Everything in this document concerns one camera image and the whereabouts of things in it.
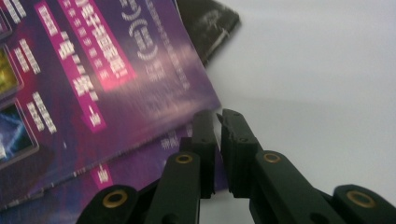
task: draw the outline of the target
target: white table surface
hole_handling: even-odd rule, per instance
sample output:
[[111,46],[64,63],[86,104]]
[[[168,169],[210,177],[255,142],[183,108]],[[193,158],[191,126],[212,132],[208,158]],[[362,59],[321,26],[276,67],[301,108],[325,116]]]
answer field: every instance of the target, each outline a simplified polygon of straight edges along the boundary
[[[396,205],[396,2],[220,0],[242,25],[207,73],[224,108],[317,189]],[[201,201],[201,223],[253,223],[248,200]]]

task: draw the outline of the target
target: white background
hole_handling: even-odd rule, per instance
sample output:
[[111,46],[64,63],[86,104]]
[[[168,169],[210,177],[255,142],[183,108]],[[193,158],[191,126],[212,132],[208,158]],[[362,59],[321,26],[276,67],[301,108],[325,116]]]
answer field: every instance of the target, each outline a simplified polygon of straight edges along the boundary
[[[396,205],[396,2],[220,0],[242,25],[207,67],[224,108],[317,189],[355,184]],[[201,223],[253,223],[227,191]]]

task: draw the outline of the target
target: purple magazine cover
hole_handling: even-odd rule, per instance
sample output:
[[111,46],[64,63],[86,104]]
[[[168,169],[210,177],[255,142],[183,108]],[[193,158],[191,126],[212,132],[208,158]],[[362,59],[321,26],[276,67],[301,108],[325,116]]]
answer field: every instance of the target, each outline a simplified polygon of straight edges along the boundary
[[[0,212],[0,223],[76,223],[100,189],[121,184],[140,190],[161,177],[167,157],[178,151],[179,140],[184,136],[191,136],[191,125],[169,132],[131,153],[49,189],[40,198]],[[215,169],[216,190],[226,189],[227,180],[219,151]]]
[[0,63],[21,77],[0,97],[0,134],[15,136],[0,138],[0,208],[219,106],[171,1],[3,0],[0,7],[12,31],[0,40],[7,55]]

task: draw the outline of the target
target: brass ring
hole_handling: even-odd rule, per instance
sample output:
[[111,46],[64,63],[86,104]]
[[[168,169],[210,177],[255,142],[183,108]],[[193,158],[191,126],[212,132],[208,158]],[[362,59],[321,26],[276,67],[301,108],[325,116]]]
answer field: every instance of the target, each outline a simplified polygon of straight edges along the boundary
[[176,162],[181,163],[181,164],[186,164],[189,162],[192,162],[192,156],[184,154],[176,157]]
[[[110,198],[115,195],[120,195],[120,199],[113,202],[110,200]],[[125,203],[127,199],[128,195],[126,194],[125,190],[117,189],[106,195],[106,197],[103,199],[103,205],[106,208],[115,208]]]
[[357,204],[360,207],[364,207],[364,208],[376,207],[376,203],[374,199],[369,195],[362,193],[360,191],[351,190],[346,193],[346,196],[350,201],[352,201],[353,203]]
[[265,153],[264,159],[271,163],[277,163],[280,161],[280,157],[278,155],[276,155],[275,153]]

